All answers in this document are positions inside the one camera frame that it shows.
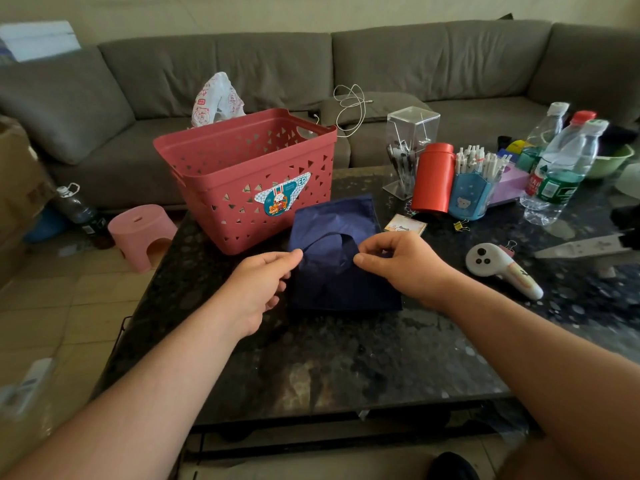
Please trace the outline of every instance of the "barcode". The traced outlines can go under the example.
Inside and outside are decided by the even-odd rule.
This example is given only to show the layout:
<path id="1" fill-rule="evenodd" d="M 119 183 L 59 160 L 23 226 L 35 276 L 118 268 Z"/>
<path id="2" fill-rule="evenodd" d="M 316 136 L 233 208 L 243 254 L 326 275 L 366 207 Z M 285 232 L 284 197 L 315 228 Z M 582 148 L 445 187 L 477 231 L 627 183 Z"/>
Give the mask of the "barcode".
<path id="1" fill-rule="evenodd" d="M 547 197 L 547 198 L 551 198 L 556 194 L 556 190 L 558 190 L 558 187 L 560 185 L 557 184 L 552 184 L 551 182 L 548 182 L 545 185 L 545 188 L 542 189 L 542 197 Z"/>

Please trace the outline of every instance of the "green bowl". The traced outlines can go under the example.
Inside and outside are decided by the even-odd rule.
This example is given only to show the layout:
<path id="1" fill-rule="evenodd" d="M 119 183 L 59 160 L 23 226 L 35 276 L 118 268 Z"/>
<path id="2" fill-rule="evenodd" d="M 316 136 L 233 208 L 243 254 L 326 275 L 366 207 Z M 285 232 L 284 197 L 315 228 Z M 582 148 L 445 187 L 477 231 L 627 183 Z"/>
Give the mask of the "green bowl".
<path id="1" fill-rule="evenodd" d="M 626 144 L 620 148 L 615 155 L 610 157 L 596 157 L 596 160 L 593 162 L 593 165 L 585 178 L 595 180 L 596 178 L 608 177 L 634 154 L 635 151 L 631 148 L 631 145 Z"/>

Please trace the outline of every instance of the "person's left hand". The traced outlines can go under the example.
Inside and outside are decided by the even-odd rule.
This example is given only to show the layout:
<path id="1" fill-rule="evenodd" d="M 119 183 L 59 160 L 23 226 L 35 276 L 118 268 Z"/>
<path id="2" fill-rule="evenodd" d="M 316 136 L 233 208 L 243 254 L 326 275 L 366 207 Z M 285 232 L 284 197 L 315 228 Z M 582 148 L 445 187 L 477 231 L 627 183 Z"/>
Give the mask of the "person's left hand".
<path id="1" fill-rule="evenodd" d="M 285 290 L 283 280 L 291 276 L 301 259 L 299 249 L 248 257 L 211 299 L 230 311 L 241 337 L 251 335 L 260 327 L 262 314 L 278 304 L 275 294 Z"/>

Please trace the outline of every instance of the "wall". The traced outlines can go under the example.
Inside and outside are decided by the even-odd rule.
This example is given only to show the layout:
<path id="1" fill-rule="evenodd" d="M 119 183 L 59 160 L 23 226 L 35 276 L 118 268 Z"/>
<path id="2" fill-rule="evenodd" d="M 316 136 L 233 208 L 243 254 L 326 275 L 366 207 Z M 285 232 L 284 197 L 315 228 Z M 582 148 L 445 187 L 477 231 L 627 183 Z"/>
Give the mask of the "wall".
<path id="1" fill-rule="evenodd" d="M 238 31 L 318 31 L 516 18 L 640 29 L 640 0 L 0 0 L 0 22 L 69 20 L 81 43 Z"/>

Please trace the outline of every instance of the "navy blue fabric bag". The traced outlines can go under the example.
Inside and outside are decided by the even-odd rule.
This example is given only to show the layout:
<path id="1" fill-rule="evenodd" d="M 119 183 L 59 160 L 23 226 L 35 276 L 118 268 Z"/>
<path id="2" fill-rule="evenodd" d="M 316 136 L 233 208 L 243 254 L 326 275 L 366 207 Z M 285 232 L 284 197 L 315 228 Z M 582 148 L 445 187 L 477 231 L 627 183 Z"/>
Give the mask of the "navy blue fabric bag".
<path id="1" fill-rule="evenodd" d="M 296 211 L 289 250 L 304 257 L 289 280 L 289 306 L 308 310 L 402 310 L 389 282 L 353 263 L 358 245 L 380 232 L 371 195 Z"/>

